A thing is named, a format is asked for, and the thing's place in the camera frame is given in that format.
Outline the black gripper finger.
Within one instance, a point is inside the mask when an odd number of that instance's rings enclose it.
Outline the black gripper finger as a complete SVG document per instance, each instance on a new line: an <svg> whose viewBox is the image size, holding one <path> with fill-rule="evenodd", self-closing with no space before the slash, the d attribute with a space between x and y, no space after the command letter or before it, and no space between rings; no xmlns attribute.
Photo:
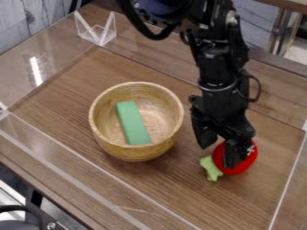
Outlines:
<svg viewBox="0 0 307 230"><path fill-rule="evenodd" d="M231 138L226 141L226 152L223 156L223 166L234 169L235 166L247 158L250 153L251 140L249 138Z"/></svg>
<svg viewBox="0 0 307 230"><path fill-rule="evenodd" d="M211 118L201 113L193 112L191 120L197 142L202 149L207 149L218 142L218 134L211 128Z"/></svg>

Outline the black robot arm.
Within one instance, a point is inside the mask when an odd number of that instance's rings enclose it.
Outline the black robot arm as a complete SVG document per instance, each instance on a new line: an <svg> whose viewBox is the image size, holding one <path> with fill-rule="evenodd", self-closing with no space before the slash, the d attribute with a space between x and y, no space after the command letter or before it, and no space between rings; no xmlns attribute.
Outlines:
<svg viewBox="0 0 307 230"><path fill-rule="evenodd" d="M181 31L199 68L199 95L190 97L191 120L198 144L209 148L225 139L222 167L235 168L254 151L255 129L246 111L259 97L250 94L254 76L242 36L242 18L233 0L115 0L136 30L151 40Z"/></svg>

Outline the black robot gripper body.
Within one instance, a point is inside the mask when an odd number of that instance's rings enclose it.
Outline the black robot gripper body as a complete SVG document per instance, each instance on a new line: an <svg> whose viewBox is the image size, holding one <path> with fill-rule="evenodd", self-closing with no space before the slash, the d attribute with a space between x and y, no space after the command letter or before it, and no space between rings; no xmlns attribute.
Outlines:
<svg viewBox="0 0 307 230"><path fill-rule="evenodd" d="M197 112L211 118L211 128L218 137L227 141L231 138L246 139L253 142L255 129L246 118L250 98L250 81L234 80L230 84L207 84L199 82L202 95L191 95L191 113Z"/></svg>

